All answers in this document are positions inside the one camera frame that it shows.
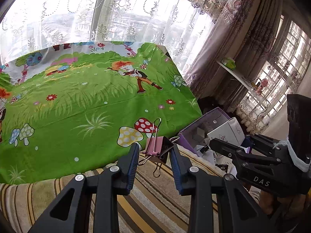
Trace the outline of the small white cube box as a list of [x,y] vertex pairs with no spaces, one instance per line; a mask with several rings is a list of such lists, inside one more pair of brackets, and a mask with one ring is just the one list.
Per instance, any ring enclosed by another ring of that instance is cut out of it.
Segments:
[[210,140],[218,138],[235,146],[241,146],[245,139],[244,132],[235,117],[209,132],[207,137]]

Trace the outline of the black binder clip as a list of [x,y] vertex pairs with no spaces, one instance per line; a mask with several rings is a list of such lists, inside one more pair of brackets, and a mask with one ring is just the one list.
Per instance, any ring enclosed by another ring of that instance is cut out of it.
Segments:
[[205,155],[207,151],[210,150],[210,147],[208,145],[197,145],[197,155],[199,157],[202,157]]

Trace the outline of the pink binder clip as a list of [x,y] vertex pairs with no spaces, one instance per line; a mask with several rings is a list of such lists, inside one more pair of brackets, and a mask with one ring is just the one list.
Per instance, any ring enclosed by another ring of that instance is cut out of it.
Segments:
[[166,136],[159,136],[158,131],[162,123],[162,119],[159,117],[152,123],[151,135],[147,139],[145,147],[145,157],[139,160],[138,165],[142,166],[151,161],[156,163],[155,170],[153,171],[153,176],[159,178],[161,175],[161,167],[163,164],[167,163],[168,152],[179,140],[179,136],[174,136],[172,138],[167,138]]

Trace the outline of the purple white storage box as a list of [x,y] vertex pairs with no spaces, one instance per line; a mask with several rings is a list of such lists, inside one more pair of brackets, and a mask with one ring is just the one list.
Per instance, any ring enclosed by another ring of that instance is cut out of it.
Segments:
[[199,119],[182,129],[177,143],[185,149],[196,153],[197,145],[209,145],[207,134],[231,119],[223,110],[216,107]]

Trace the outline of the white shelf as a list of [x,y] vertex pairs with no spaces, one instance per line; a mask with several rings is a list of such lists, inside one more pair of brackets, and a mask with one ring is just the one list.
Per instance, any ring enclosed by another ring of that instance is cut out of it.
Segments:
[[220,61],[217,61],[217,64],[227,72],[220,85],[220,96],[228,112],[233,112],[237,108],[244,98],[244,90],[246,90],[246,93],[249,92],[250,96],[255,99],[256,105],[258,104],[263,112],[267,110],[267,99],[258,94],[259,90],[249,79],[246,79],[236,68],[232,70]]

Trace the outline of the green cartoon tablecloth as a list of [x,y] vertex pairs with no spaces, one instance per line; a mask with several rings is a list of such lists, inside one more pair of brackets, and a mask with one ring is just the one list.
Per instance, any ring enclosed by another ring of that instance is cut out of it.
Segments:
[[80,42],[37,50],[1,64],[1,182],[92,170],[200,116],[159,45]]

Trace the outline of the white window grille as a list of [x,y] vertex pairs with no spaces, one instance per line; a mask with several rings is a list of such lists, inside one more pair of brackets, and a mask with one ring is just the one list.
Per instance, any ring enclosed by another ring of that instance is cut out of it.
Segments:
[[262,133],[295,93],[310,63],[310,37],[281,15],[270,55],[236,109],[247,133]]

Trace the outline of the pink drape curtain right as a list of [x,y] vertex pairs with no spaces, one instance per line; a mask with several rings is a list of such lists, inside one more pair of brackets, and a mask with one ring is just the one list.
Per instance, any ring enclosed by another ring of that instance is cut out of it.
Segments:
[[227,0],[211,33],[184,80],[196,98],[215,96],[226,101],[237,85],[225,78],[218,62],[235,60],[246,78],[254,78],[275,39],[283,0]]

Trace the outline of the green object on shelf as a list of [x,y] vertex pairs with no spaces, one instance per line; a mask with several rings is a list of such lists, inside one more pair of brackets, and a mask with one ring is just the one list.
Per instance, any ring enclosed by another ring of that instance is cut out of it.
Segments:
[[226,66],[230,70],[235,70],[236,69],[236,63],[231,58],[224,57],[221,62],[222,62],[222,64],[224,64],[224,66]]

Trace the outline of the white lace curtain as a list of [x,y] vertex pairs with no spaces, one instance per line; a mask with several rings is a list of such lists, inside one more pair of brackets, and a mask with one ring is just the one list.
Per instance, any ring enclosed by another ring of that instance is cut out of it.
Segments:
[[150,42],[183,71],[212,28],[191,0],[15,0],[1,21],[1,62],[54,44]]

